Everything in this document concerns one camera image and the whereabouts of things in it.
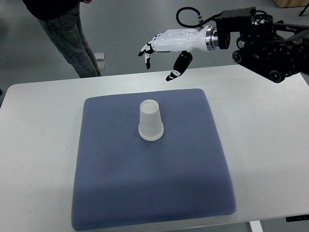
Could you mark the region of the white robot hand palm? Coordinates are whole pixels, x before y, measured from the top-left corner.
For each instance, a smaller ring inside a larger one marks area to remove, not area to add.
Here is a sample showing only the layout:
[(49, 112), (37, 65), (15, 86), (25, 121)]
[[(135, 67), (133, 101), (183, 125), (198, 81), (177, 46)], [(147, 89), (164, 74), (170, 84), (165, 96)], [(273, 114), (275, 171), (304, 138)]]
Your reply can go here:
[(168, 29), (152, 46), (156, 52), (191, 52), (194, 49), (210, 51), (210, 26), (203, 29)]

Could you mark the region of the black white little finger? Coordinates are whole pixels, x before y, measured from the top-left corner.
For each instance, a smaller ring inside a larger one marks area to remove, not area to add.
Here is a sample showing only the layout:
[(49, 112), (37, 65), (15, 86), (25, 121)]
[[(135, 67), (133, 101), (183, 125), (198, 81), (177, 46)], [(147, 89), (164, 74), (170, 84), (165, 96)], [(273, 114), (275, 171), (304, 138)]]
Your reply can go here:
[(156, 40), (158, 37), (162, 36), (163, 34), (164, 34), (164, 32), (155, 35), (155, 36), (154, 36), (154, 40)]

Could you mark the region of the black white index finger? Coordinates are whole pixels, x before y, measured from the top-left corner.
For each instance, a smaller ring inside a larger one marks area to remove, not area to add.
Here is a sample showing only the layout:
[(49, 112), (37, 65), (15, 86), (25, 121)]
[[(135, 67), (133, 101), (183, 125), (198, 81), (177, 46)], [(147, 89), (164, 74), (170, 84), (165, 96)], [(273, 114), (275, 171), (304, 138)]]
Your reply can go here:
[(150, 69), (150, 67), (151, 67), (150, 59), (151, 59), (152, 53), (154, 53), (154, 50), (148, 50), (148, 51), (145, 51), (145, 53), (144, 53), (145, 64), (146, 64), (147, 69)]

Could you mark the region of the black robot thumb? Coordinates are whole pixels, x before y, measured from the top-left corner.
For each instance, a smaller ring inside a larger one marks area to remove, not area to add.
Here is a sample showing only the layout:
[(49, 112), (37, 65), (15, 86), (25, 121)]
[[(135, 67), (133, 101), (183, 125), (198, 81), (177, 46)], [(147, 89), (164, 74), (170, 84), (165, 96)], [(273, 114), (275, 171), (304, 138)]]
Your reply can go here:
[(188, 66), (190, 65), (193, 56), (187, 51), (182, 51), (177, 57), (171, 73), (166, 77), (166, 81), (171, 81), (183, 75)]

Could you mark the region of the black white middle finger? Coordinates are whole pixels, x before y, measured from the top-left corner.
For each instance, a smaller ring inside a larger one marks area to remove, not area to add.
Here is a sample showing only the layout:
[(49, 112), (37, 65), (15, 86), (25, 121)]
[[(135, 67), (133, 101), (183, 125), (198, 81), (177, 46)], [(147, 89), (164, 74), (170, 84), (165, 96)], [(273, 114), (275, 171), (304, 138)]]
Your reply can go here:
[(142, 55), (145, 56), (150, 56), (152, 53), (154, 53), (155, 51), (153, 50), (152, 47), (152, 43), (148, 42), (146, 43), (143, 48), (140, 50), (140, 52), (138, 53), (138, 56), (141, 57)]

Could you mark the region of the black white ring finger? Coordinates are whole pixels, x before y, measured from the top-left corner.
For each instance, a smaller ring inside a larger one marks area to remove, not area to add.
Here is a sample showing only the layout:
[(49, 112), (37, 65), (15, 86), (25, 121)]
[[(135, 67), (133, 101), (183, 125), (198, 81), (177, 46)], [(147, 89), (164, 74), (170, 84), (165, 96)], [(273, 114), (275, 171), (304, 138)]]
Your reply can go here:
[(154, 36), (147, 44), (149, 46), (157, 46), (158, 45), (158, 39), (159, 37), (158, 36)]

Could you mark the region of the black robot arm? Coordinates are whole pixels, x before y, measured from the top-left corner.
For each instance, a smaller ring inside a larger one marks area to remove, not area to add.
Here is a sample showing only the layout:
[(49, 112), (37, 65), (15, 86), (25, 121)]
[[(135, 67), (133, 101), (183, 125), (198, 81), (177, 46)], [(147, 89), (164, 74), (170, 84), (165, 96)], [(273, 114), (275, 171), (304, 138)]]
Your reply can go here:
[(139, 56), (144, 56), (147, 68), (154, 52), (179, 52), (167, 81), (183, 75), (193, 56), (191, 51), (226, 50), (230, 34), (238, 32), (237, 50), (233, 61), (244, 68), (280, 83), (294, 74), (309, 72), (309, 28), (282, 21), (255, 7), (226, 10), (206, 20), (193, 7), (183, 7), (176, 13), (182, 29), (169, 29), (146, 43)]

